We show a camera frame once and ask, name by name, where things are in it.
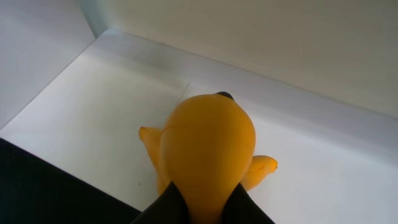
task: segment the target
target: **rubber duck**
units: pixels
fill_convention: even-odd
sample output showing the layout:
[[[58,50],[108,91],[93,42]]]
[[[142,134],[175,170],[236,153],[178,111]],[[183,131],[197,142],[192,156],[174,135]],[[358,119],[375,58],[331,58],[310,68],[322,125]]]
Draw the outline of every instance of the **rubber duck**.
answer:
[[[172,181],[191,223],[219,223],[239,183],[250,190],[277,168],[275,159],[253,156],[253,123],[226,92],[186,99],[163,129],[141,127],[139,138],[157,172],[159,195]]]

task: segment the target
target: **orange toy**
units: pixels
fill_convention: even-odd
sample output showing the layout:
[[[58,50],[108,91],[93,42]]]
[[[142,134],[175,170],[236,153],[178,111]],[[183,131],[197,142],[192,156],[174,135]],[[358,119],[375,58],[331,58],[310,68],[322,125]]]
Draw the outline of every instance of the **orange toy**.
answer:
[[[159,194],[173,181],[192,223],[218,223],[239,183],[250,190],[277,168],[271,157],[253,157],[254,126],[225,92],[183,101],[163,130],[142,127],[139,137],[157,171]]]

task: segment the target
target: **white surface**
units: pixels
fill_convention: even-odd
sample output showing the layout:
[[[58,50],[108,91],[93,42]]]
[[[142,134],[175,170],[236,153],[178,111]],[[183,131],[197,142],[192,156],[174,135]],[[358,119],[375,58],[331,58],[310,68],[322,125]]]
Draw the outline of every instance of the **white surface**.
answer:
[[[76,1],[0,1],[0,129],[92,41]]]
[[[398,118],[396,1],[97,1],[113,29]]]
[[[251,116],[256,154],[279,161],[250,191],[276,223],[398,221],[398,121],[114,30],[0,135],[143,210],[157,195],[139,127],[161,126],[180,99],[219,90]]]

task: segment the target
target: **white floor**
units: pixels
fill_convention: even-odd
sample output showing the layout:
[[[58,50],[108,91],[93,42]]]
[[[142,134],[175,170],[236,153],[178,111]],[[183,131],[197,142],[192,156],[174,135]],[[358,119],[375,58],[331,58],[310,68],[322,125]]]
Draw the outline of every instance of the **white floor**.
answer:
[[[123,202],[156,198],[140,126],[189,96],[228,91],[275,174],[250,191],[276,223],[397,223],[398,121],[197,55],[106,31],[0,133]]]

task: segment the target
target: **toy head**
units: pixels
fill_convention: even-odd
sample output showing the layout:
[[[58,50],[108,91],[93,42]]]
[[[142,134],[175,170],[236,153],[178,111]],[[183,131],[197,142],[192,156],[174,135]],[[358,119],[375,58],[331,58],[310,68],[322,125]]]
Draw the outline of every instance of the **toy head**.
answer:
[[[225,92],[189,98],[170,115],[160,137],[160,169],[194,222],[217,222],[251,164],[255,142],[249,116]]]

